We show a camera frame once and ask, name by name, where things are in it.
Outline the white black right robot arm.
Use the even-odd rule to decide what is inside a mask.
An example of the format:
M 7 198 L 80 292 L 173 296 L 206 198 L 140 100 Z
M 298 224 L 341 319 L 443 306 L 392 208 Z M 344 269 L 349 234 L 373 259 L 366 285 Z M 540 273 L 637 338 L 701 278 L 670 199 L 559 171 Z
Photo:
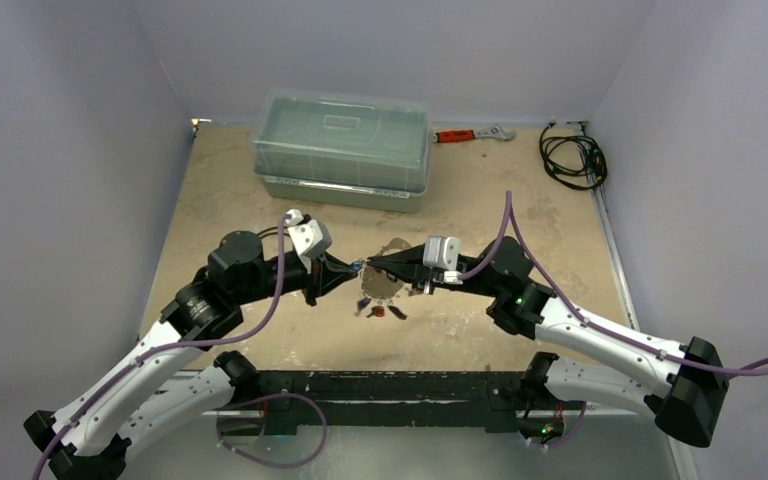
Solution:
M 564 302 L 558 290 L 530 277 L 533 262 L 505 236 L 476 257 L 454 237 L 431 236 L 416 247 L 367 259 L 367 267 L 426 294 L 438 288 L 487 296 L 486 313 L 510 335 L 565 347 L 598 365 L 592 371 L 558 358 L 524 376 L 521 392 L 536 407 L 583 401 L 653 419 L 687 445 L 711 445 L 729 381 L 709 341 L 681 343 L 651 336 Z

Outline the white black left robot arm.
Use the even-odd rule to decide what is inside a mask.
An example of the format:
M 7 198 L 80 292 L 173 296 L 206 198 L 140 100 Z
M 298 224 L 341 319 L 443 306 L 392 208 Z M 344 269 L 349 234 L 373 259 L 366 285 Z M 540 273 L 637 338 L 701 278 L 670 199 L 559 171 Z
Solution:
M 309 305 L 357 276 L 332 256 L 326 229 L 314 221 L 272 227 L 273 258 L 263 236 L 224 236 L 193 280 L 162 310 L 136 346 L 68 405 L 34 412 L 24 429 L 40 450 L 33 477 L 115 479 L 136 454 L 204 412 L 256 406 L 267 411 L 288 393 L 266 387 L 234 345 L 246 304 L 300 292 Z

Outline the metal keyring plate with keys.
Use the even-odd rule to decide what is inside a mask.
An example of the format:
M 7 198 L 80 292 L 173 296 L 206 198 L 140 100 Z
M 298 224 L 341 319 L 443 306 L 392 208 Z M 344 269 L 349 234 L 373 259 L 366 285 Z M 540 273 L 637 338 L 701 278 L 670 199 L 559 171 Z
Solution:
M 392 316 L 405 321 L 409 316 L 399 308 L 395 301 L 401 297 L 405 289 L 404 282 L 386 273 L 366 266 L 366 259 L 355 262 L 363 264 L 363 269 L 357 273 L 360 280 L 360 294 L 355 303 L 355 317 L 384 318 Z

